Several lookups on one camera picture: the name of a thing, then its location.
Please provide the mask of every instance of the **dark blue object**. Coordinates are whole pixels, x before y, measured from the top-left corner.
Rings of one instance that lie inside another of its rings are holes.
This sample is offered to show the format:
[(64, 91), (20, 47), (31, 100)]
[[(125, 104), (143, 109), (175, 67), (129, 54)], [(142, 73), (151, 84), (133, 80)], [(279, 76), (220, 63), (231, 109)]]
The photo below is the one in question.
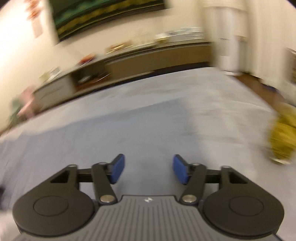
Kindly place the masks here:
[(187, 184), (189, 181), (189, 175), (187, 171), (187, 162), (180, 156), (175, 155), (173, 158), (173, 170), (176, 174), (179, 182), (182, 184)]
[(111, 175), (109, 177), (109, 181), (111, 184), (117, 183), (123, 169), (125, 166), (125, 156), (123, 154), (119, 154), (111, 163)]

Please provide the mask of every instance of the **circular disc cover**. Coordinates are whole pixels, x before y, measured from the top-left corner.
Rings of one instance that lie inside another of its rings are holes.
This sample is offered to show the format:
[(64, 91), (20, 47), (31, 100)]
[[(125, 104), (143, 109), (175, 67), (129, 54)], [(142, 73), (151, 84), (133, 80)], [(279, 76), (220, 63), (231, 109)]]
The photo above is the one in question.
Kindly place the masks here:
[(218, 230), (238, 237), (262, 237), (276, 232), (283, 217), (281, 203), (268, 192), (232, 185), (211, 194), (203, 205), (206, 219)]
[(37, 236), (56, 237), (84, 226), (94, 213), (90, 197), (75, 188), (29, 192), (13, 207), (16, 224)]

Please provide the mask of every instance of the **gray ribbed plate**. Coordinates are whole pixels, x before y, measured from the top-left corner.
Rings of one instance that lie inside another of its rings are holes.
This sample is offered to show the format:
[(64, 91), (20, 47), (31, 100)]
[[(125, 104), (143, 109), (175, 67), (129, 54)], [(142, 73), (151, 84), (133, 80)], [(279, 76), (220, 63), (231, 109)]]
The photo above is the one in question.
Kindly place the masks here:
[[(41, 241), (21, 234), (15, 241)], [(99, 208), (93, 220), (80, 230), (54, 241), (226, 241), (237, 240), (218, 233), (205, 223), (195, 207), (176, 202), (173, 196), (123, 196), (111, 206)], [(278, 241), (270, 235), (257, 241)]]

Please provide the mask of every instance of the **television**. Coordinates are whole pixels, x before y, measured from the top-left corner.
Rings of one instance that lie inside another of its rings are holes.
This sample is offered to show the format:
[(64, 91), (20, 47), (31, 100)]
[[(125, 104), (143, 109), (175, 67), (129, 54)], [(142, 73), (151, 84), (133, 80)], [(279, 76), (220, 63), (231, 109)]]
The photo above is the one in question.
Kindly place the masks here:
[(164, 0), (49, 0), (58, 38), (128, 15), (165, 9)]

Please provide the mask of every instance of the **gray cloth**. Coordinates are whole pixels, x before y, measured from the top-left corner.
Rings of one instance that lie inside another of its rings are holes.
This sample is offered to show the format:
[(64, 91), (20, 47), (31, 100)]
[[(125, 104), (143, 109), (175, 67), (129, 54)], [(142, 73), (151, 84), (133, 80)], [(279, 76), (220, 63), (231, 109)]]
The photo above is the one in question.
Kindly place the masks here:
[[(266, 132), (274, 112), (215, 68), (156, 76), (100, 91), (52, 109), (1, 138), (3, 206), (66, 165), (126, 156), (114, 186), (122, 194), (179, 196), (172, 170), (178, 153), (211, 169), (229, 165), (277, 197), (285, 208), (279, 235), (295, 240), (295, 165), (272, 163)], [(206, 185), (205, 196), (216, 189)], [(90, 183), (81, 190), (94, 198)]]

